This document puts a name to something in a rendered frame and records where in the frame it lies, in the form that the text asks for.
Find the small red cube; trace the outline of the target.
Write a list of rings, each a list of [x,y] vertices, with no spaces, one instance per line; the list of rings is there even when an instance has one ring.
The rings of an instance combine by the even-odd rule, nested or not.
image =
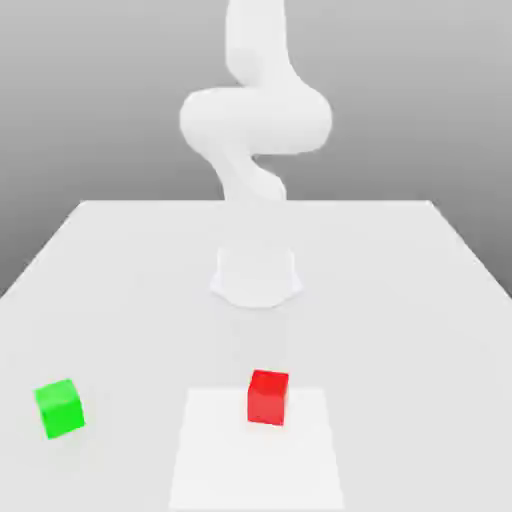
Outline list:
[[[283,426],[289,374],[255,369],[247,391],[249,422]]]

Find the small green cube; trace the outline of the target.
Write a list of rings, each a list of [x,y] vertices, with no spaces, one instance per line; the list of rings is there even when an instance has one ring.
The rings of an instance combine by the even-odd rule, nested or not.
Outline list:
[[[85,426],[80,395],[71,379],[63,379],[33,392],[45,434],[56,439]]]

